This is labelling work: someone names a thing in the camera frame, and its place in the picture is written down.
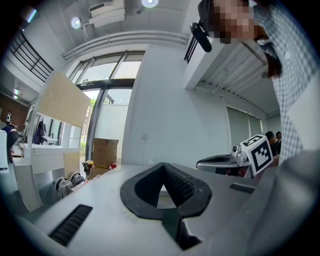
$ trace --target plaid shirt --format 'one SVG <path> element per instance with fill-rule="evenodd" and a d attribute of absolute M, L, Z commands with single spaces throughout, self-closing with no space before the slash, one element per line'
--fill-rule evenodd
<path fill-rule="evenodd" d="M 288 110 L 316 73 L 319 59 L 304 30 L 281 3 L 276 2 L 269 10 L 255 3 L 252 7 L 260 26 L 269 37 L 261 47 L 262 50 L 271 55 L 274 52 L 282 64 L 281 77 L 272 78 L 281 116 L 281 164 L 303 150 L 300 137 L 289 119 Z"/>

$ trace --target air conditioner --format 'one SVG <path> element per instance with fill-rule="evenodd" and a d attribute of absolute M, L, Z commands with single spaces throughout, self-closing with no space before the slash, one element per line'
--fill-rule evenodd
<path fill-rule="evenodd" d="M 95 28 L 125 20 L 124 0 L 106 0 L 89 8 L 89 24 Z"/>

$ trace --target white wall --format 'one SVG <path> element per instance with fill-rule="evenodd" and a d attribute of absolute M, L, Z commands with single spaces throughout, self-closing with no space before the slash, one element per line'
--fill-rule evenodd
<path fill-rule="evenodd" d="M 119 140 L 117 158 L 122 158 L 123 138 L 128 112 L 127 105 L 104 104 L 101 109 L 95 138 Z"/>
<path fill-rule="evenodd" d="M 31 22 L 23 34 L 38 54 L 54 70 L 63 71 L 67 67 L 68 62 L 62 56 L 64 52 L 44 17 L 40 16 Z"/>
<path fill-rule="evenodd" d="M 272 131 L 274 134 L 282 132 L 280 115 L 268 118 L 266 120 L 268 131 Z"/>
<path fill-rule="evenodd" d="M 185 47 L 147 49 L 129 103 L 122 164 L 145 165 L 154 156 L 156 163 L 195 167 L 228 153 L 226 107 L 217 96 L 184 89 L 185 54 Z"/>

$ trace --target hair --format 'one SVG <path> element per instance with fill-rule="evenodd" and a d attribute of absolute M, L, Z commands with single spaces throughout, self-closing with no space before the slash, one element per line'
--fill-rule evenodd
<path fill-rule="evenodd" d="M 274 133 L 269 130 L 269 131 L 267 131 L 267 132 L 265 133 L 265 136 L 266 136 L 266 138 L 267 138 L 268 140 L 270 140 L 270 138 L 271 138 L 272 136 L 274 136 Z"/>

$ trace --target woman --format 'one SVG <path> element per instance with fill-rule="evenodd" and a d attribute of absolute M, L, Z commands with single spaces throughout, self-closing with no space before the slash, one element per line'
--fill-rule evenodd
<path fill-rule="evenodd" d="M 255 40 L 264 51 L 283 130 L 281 154 L 274 164 L 300 153 L 303 144 L 289 112 L 319 70 L 309 37 L 277 0 L 203 0 L 198 10 L 207 36 L 214 34 L 223 43 Z"/>
<path fill-rule="evenodd" d="M 12 157 L 12 147 L 16 143 L 16 141 L 19 139 L 18 131 L 7 124 L 6 127 L 2 128 L 3 131 L 6 132 L 6 155 L 8 163 L 13 163 L 13 157 Z"/>
<path fill-rule="evenodd" d="M 43 122 L 40 121 L 38 124 L 38 128 L 35 130 L 32 143 L 37 145 L 42 144 L 44 142 L 44 139 L 42 138 L 42 136 L 44 135 L 45 135 L 44 125 L 43 125 Z"/>

